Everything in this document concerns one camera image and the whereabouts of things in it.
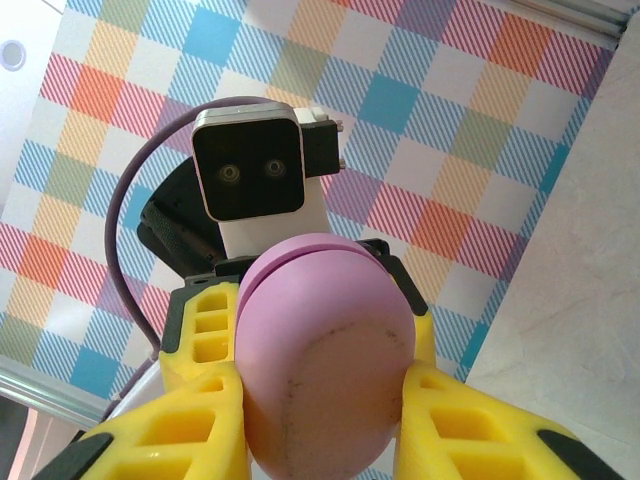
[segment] blue square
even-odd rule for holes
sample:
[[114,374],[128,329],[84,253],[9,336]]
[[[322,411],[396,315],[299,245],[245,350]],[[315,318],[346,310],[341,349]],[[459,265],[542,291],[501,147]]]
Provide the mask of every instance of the blue square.
[[464,112],[462,105],[422,92],[411,112],[405,135],[416,142],[448,153]]
[[151,198],[151,194],[153,192],[142,185],[135,185],[133,187],[133,191],[129,196],[129,201],[125,202],[124,210],[124,220],[123,225],[126,228],[134,230],[138,228],[138,224],[140,223],[140,214],[142,213],[142,209],[147,203],[147,200]]
[[67,8],[98,18],[102,10],[102,1],[103,0],[67,0]]
[[282,37],[251,25],[242,25],[227,67],[247,77],[269,83],[283,45]]
[[248,0],[199,0],[199,5],[225,17],[242,20],[247,10]]
[[195,13],[195,5],[184,0],[151,0],[140,34],[182,50]]
[[551,158],[551,163],[547,168],[547,173],[545,173],[544,177],[542,177],[542,182],[540,182],[540,190],[546,193],[551,193],[553,186],[556,184],[556,180],[562,171],[562,167],[564,167],[564,162],[567,160],[569,156],[569,147],[566,145],[558,145],[556,147],[556,151],[553,153],[553,157]]
[[331,231],[341,237],[358,240],[364,225],[334,212],[328,212]]
[[81,347],[70,383],[98,397],[109,398],[119,365],[111,358]]
[[184,44],[184,52],[224,67],[240,22],[198,7]]
[[591,106],[591,100],[588,98],[580,97],[576,107],[573,109],[573,113],[571,114],[571,118],[569,119],[569,123],[567,124],[567,128],[564,130],[564,134],[562,135],[561,142],[567,146],[573,145],[574,140],[578,136],[578,131],[582,126],[582,122],[584,122],[585,117],[587,116],[587,112],[589,111],[589,107]]
[[15,180],[27,187],[44,192],[53,165],[55,152],[39,143],[24,142],[16,167]]
[[148,282],[156,257],[140,243],[135,230],[120,230],[117,248],[125,275]]
[[120,364],[118,372],[116,373],[116,378],[113,381],[113,385],[111,385],[111,392],[109,392],[109,396],[113,397],[120,393],[135,372],[135,368],[124,363]]
[[223,68],[187,53],[180,57],[169,87],[169,97],[197,107],[213,100]]
[[469,339],[469,343],[467,344],[467,348],[462,354],[462,358],[460,359],[460,364],[471,368],[473,362],[475,362],[476,357],[478,356],[478,352],[480,351],[480,347],[484,342],[484,339],[487,338],[487,333],[489,333],[489,326],[485,323],[476,324],[476,328]]
[[378,71],[421,88],[437,49],[438,42],[396,27],[382,53]]
[[101,308],[91,315],[84,338],[84,346],[102,355],[120,361],[133,324]]
[[358,118],[400,134],[409,121],[419,93],[415,87],[375,74]]
[[101,168],[93,171],[89,190],[84,200],[83,208],[99,217],[106,217],[109,202],[118,183],[118,177]]
[[313,101],[355,117],[372,79],[373,73],[366,68],[330,57]]
[[137,181],[140,185],[155,190],[185,160],[184,153],[161,145],[144,162],[138,173]]
[[555,142],[512,127],[498,158],[496,172],[537,189],[555,150]]
[[349,135],[344,156],[350,168],[384,180],[400,135],[360,120]]
[[433,321],[436,333],[436,353],[459,363],[477,322],[437,305],[433,308]]
[[538,224],[538,220],[540,219],[540,215],[542,215],[542,210],[547,204],[548,199],[549,195],[547,195],[545,192],[539,191],[536,194],[536,198],[533,199],[533,203],[529,208],[529,213],[527,213],[527,217],[524,219],[522,228],[520,229],[520,232],[518,232],[519,235],[523,236],[524,238],[531,238],[531,235],[533,235],[533,231]]
[[32,365],[39,372],[69,382],[79,353],[77,343],[43,330]]
[[487,300],[487,304],[484,307],[484,311],[480,316],[480,322],[484,323],[487,327],[493,323],[493,319],[498,313],[498,308],[502,303],[502,299],[507,294],[507,288],[509,283],[504,280],[498,280],[493,287],[493,291]]

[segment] white surface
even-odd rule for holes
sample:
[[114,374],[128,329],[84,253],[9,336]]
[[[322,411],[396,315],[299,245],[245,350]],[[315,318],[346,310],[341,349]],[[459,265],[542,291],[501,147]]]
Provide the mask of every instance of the white surface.
[[625,478],[640,456],[640,17],[635,17],[468,384],[564,424]]
[[136,382],[129,394],[113,409],[113,412],[109,415],[109,419],[135,410],[164,394],[165,390],[162,382],[162,373],[160,372],[160,363],[155,362]]
[[[54,2],[64,6],[64,0]],[[0,211],[27,134],[31,113],[44,78],[60,13],[40,0],[3,0],[0,44],[17,40],[26,52],[22,68],[9,71],[0,66]]]

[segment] orange square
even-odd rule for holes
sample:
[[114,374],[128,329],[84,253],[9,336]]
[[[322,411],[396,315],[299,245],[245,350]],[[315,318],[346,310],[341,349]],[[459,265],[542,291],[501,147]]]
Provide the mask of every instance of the orange square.
[[286,90],[274,87],[273,85],[269,85],[269,87],[267,87],[265,97],[277,102],[287,103],[293,108],[308,107],[311,104],[311,99],[300,97],[295,93],[287,92]]
[[82,66],[71,108],[103,122],[110,122],[124,80],[95,68]]
[[487,62],[470,107],[506,123],[513,123],[529,90],[531,77]]
[[53,288],[18,276],[9,297],[7,313],[42,328],[47,323],[53,295]]
[[287,38],[324,53],[331,53],[347,9],[327,0],[302,0]]
[[453,262],[412,245],[407,249],[402,263],[427,303],[436,303]]
[[84,62],[90,67],[124,78],[137,41],[137,35],[98,20]]
[[449,155],[440,169],[431,196],[464,213],[473,214],[491,178],[491,171]]
[[73,110],[60,135],[58,151],[89,165],[97,165],[109,125]]
[[552,34],[550,28],[509,13],[489,61],[533,77]]
[[29,237],[18,273],[51,288],[56,288],[67,257],[67,250],[36,236]]
[[455,260],[473,217],[429,200],[413,232],[411,243]]
[[71,246],[80,213],[80,208],[44,194],[33,222],[33,234],[68,249]]

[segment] black camera face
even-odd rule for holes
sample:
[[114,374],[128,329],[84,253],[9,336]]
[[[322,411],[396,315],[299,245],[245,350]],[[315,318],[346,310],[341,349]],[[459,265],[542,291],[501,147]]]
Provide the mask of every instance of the black camera face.
[[217,221],[276,215],[304,203],[299,126],[289,119],[218,124],[192,138],[209,215]]

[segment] yellow 3d printed part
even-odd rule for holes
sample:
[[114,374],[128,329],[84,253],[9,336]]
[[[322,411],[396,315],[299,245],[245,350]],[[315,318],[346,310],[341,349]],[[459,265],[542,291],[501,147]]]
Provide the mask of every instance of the yellow 3d printed part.
[[407,372],[396,480],[574,480],[537,435],[563,427],[417,360]]
[[414,316],[416,323],[416,350],[414,358],[432,367],[436,366],[436,344],[433,331],[433,315],[430,311]]
[[242,382],[232,362],[89,431],[111,444],[82,480],[248,480]]
[[159,355],[167,391],[209,371],[216,362],[233,361],[237,296],[238,285],[224,282],[185,303],[178,349]]

